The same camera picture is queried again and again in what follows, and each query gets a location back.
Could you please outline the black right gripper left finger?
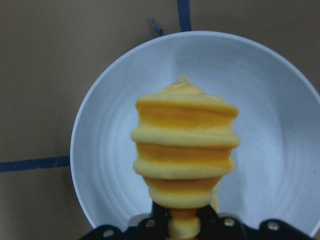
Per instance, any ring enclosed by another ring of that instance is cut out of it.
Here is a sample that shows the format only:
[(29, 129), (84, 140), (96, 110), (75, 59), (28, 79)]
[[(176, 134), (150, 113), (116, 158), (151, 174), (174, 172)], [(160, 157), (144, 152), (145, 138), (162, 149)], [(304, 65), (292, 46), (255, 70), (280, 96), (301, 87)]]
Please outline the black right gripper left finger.
[(168, 209), (152, 204), (150, 214), (130, 219), (125, 231), (110, 224), (101, 225), (82, 237), (83, 240), (166, 240), (169, 237)]

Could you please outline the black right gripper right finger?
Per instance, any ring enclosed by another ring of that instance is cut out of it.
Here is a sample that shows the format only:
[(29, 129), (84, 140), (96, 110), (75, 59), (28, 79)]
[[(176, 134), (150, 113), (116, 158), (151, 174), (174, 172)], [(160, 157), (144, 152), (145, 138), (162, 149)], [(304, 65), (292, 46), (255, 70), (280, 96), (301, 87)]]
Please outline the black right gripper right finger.
[(217, 213), (211, 205), (199, 208), (199, 240), (311, 240), (312, 237), (279, 219), (249, 227), (234, 214)]

